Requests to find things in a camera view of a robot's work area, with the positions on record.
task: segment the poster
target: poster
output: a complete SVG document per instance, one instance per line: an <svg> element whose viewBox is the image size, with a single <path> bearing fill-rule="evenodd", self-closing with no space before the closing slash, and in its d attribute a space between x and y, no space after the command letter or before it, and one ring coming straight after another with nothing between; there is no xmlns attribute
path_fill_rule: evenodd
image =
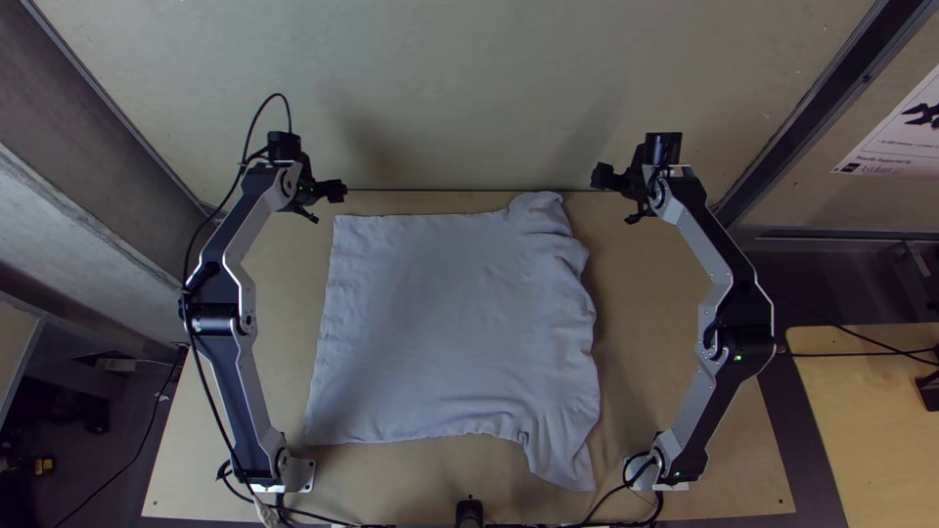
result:
<svg viewBox="0 0 939 528"><path fill-rule="evenodd" d="M831 172L939 177L939 66Z"/></svg>

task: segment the black cable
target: black cable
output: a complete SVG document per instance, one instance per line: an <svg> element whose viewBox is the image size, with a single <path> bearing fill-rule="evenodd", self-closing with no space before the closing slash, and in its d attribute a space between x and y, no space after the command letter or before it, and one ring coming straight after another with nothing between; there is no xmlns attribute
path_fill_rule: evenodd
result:
<svg viewBox="0 0 939 528"><path fill-rule="evenodd" d="M273 101L275 98L281 98L284 100L284 108L287 110L287 129L290 133L293 133L293 116L291 115L291 104L287 102L287 98L284 97L284 94L278 92L276 94L271 94L267 96L267 99L261 103L261 106L258 107L257 111L254 113L254 117L251 119L251 125L247 129L247 135L245 136L245 145L242 147L242 161L240 163L238 173L235 176L235 181L232 182L232 187L228 190L228 193L225 194L225 197L218 204L218 207L215 207L215 210L208 215L205 220L196 228L193 232L192 237L189 239L189 244L186 246L186 258L183 261L183 289L186 288L186 278L189 275L189 258L193 253L193 245L196 243L196 237L199 235L199 232L208 225L209 222L218 215L219 211L222 210L222 207L225 206L225 202L232 197L232 193L235 192L235 189L238 188L238 182L242 179L242 175L247 170L247 164L254 158L261 157L262 154L267 152L267 147L262 147L260 150L252 154L251 156L247 155L247 148L251 144L251 136L254 134L254 125L257 124L257 119L261 116L261 113L264 112L264 108L267 107L267 104Z"/></svg>
<svg viewBox="0 0 939 528"><path fill-rule="evenodd" d="M230 463L230 461L224 461L224 462L222 463L221 467L219 467L218 478L221 479L221 481L225 483L225 487L228 488L228 491L232 492L232 495L234 495L235 497L237 497L238 499L242 500L242 501L245 502L245 503L254 504L254 501L253 501L252 499L250 499L250 498L248 498L248 497L246 497L246 496L244 496L244 495L238 493L238 490L236 490L235 487L232 486L232 483L228 481L228 477L232 474L232 472L231 472L231 471L228 471L228 470L225 470L225 466L226 466L227 464L229 464L229 463ZM350 522L345 522L345 521L333 519L333 518L327 517L327 516L325 516L325 515L317 515L316 513L310 513L309 511L303 511L302 509L296 509L296 508L293 508L293 507L282 506L282 504L283 504L283 498L279 498L279 499L278 499L278 503L277 503L277 504L274 504L274 505L268 505L267 503L263 503L263 504L264 504L265 506L268 506L268 507L270 507L270 508L276 510L277 512L286 512L286 513L292 513L292 514L294 514L294 515L303 515L303 516L306 516L306 517L310 517L310 518L314 518L314 519L317 519L317 520L321 520L321 521L323 521L323 522L328 522L328 523L330 523L330 524L340 524L340 525L342 525L342 526L356 526L355 524L352 524L352 523L350 523Z"/></svg>
<svg viewBox="0 0 939 528"><path fill-rule="evenodd" d="M665 507L665 497L662 495L662 492L660 491L655 492L655 511L652 513L652 515L650 515L645 520L628 521L628 522L612 522L612 521L611 522L591 522L591 519L593 519L594 514L597 513L597 510L600 509L600 506L602 506L606 502L607 499L609 499L610 497L613 496L613 494L619 491L632 488L633 484L635 484L636 481L639 480L641 476L643 476L643 473L645 473L647 469L649 469L655 464L655 459L649 459L648 461L646 461L646 463L644 463L643 465L639 467L639 470L636 472L635 475L633 475L633 478L631 479L626 478L626 468L629 466L629 463L636 457L644 457L647 455L648 455L648 452L645 452L645 453L640 453L638 455L634 455L633 457L629 458L623 464L623 483L609 490L608 492L606 492L606 494L603 495L599 501L597 501L597 504L593 508L591 508L590 512L587 513L587 516L584 517L584 520L580 521L580 523L578 524L575 524L567 528L587 528L591 526L612 526L616 528L630 528L630 527L637 527L637 526L655 526L655 522L658 520L658 516L662 512L662 508Z"/></svg>
<svg viewBox="0 0 939 528"><path fill-rule="evenodd" d="M71 519L73 515L78 513L83 507L85 507L85 505L90 503L91 500L94 499L96 495L98 495L99 493L101 493L102 490L107 488L109 484L111 484L117 477L119 477L124 471L126 471L128 467L133 465L133 463L136 462L137 459L140 458L140 454L144 451L144 446L147 444L147 439L150 437L150 431L154 428L154 421L157 419L157 409L159 408L159 396L162 395L163 391L166 390L166 386L169 384L169 381L173 378L173 375L176 373L176 367L179 366L179 362L183 358L184 355L185 355L185 348L180 348L176 352L176 359L173 360L173 366L170 367L169 369L169 375L166 377L166 380L163 381L163 385L159 388L159 393L157 394L156 401L154 402L154 409L150 413L150 423L147 424L147 430L144 431L144 437L140 440L140 446L137 447L137 453L134 454L134 458L131 459L130 462L125 464L124 467L122 467L117 473L112 475L111 478L105 481L104 484L102 484L101 486L98 486L98 489L93 491L91 495L85 498L85 500L82 501L80 505L76 506L75 509L73 509L71 512L68 513L68 515L66 515L59 522L57 522L54 528L58 528L59 526L62 526L66 521Z"/></svg>
<svg viewBox="0 0 939 528"><path fill-rule="evenodd" d="M285 507L285 506L284 506L284 494L283 494L283 493L277 494L277 498L276 498L275 501L274 501L274 505L277 507L277 518L280 519L281 524L283 524L283 525L286 526L287 528L293 528L293 525L292 525L291 522L287 519L287 516L284 515L284 512L283 512L283 511L281 511L281 508Z"/></svg>
<svg viewBox="0 0 939 528"><path fill-rule="evenodd" d="M886 344L886 343L880 342L880 341L874 339L873 337L868 337L868 336L866 336L866 335L864 335L864 334L862 334L862 333L857 333L856 331L853 331L853 330L851 330L851 329L848 329L848 328L846 328L844 325L840 325L839 323L836 323L836 322L833 321L832 319L830 319L830 318L828 318L828 317L822 315L821 313L819 313L819 312L813 310L812 308L809 308L809 307L807 307L807 306L804 306L804 305L802 305L801 303L798 303L798 302L795 302L795 301L792 300L792 299L786 298L785 296L778 295L778 294L772 294L771 297L774 298L774 299L778 299L778 300L780 300L780 301L782 301L782 302L788 304L789 306L792 306L793 308L797 308L797 309L799 309L799 310L802 310L803 312L805 312L805 313L807 313L807 314L809 314L809 315L814 316L816 319L818 319L818 320L824 322L825 324L827 324L827 325L829 325L829 326L831 326L831 327L835 327L835 328L838 329L838 330L841 330L841 331L843 331L843 332L845 332L845 333L847 333L847 334L849 334L849 335L853 335L853 336L857 337L858 339L861 339L861 340L866 341L866 342L868 342L868 343L875 344L875 345L877 345L877 346L879 346L879 347L881 347L881 348L884 348L884 349L886 349L886 350L890 350L890 352L857 352L857 353L852 353L852 354L792 354L792 353L787 353L787 354L782 354L783 356L791 356L791 357L795 357L795 358L798 358L798 357L804 357L804 358L810 358L810 357L831 358L831 357L838 357L838 356L906 356L906 357L908 357L908 358L910 358L910 359L912 359L912 360L914 360L914 361L919 361L920 363L925 363L926 365L931 365L931 366L933 366L933 367L939 367L939 362L929 361L929 360L922 359L922 358L920 358L920 357L914 356L914 354L918 354L918 353L921 353L921 352L928 352L928 351L930 351L930 350L933 350L933 348L920 348L920 349L918 349L918 350L900 350L900 349L897 348L897 347L890 346L890 345L888 345L888 344Z"/></svg>

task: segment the tabletop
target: tabletop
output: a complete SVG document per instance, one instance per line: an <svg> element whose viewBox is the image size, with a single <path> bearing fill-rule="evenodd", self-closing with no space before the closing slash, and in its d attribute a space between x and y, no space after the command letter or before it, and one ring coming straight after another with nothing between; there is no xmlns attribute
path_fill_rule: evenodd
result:
<svg viewBox="0 0 939 528"><path fill-rule="evenodd" d="M598 310L593 355L602 410L588 438L597 491L549 484L528 471L520 446L486 436L300 445L334 215L474 213L504 208L514 196L351 192L346 203L315 207L319 225L291 214L268 221L245 260L257 286L254 356L275 427L299 456L318 463L312 493L288 495L288 506L355 523L452 524L456 502L473 494L483 501L487 522L577 522L620 482L623 458L647 449L655 432L673 422L697 367L697 304L708 279L672 226L655 219L627 226L623 218L635 212L632 202L576 192L563 194L564 209L574 236L590 250L583 283ZM256 520L251 505L214 480L227 453L191 358L174 400L143 514ZM663 519L793 511L756 379L741 388L708 451L701 480L688 492L667 494ZM596 518L644 518L651 502L648 494L619 493Z"/></svg>
<svg viewBox="0 0 939 528"><path fill-rule="evenodd" d="M936 323L849 328L902 350L939 342ZM786 340L796 354L884 352L834 327L789 329ZM914 380L939 367L897 356L794 359L851 527L934 525L939 413L925 409Z"/></svg>
<svg viewBox="0 0 939 528"><path fill-rule="evenodd" d="M25 370L23 357L39 318L0 301L0 425Z"/></svg>

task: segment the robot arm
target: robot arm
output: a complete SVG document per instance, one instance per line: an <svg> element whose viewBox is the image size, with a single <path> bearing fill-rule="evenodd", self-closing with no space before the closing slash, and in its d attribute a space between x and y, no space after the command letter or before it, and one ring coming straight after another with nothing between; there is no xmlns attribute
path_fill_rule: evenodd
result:
<svg viewBox="0 0 939 528"><path fill-rule="evenodd" d="M267 413L252 352L255 288L242 259L271 213L294 212L316 222L303 207L322 197L343 201L346 188L339 180L313 180L299 136L269 133L267 154L266 162L247 170L242 196L202 249L199 265L186 281L180 315L215 372L238 459L232 466L242 470L236 475L255 492L308 492L315 463L291 456L284 433L274 428Z"/></svg>
<svg viewBox="0 0 939 528"><path fill-rule="evenodd" d="M687 489L707 466L707 443L740 385L773 358L773 304L757 283L756 271L707 208L707 194L688 165L678 164L680 133L647 134L621 175L598 163L591 187L618 191L638 204L626 219L635 224L657 216L674 225L711 279L698 307L694 354L699 367L675 423L658 432L649 455L631 459L632 478L649 459L634 489Z"/></svg>

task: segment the white t-shirt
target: white t-shirt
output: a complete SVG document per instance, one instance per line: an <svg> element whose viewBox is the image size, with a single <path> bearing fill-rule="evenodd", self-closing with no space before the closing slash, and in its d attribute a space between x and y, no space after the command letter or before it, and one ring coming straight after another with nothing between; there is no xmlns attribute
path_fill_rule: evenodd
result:
<svg viewBox="0 0 939 528"><path fill-rule="evenodd" d="M545 480L593 490L596 312L561 197L334 229L306 442L489 434Z"/></svg>

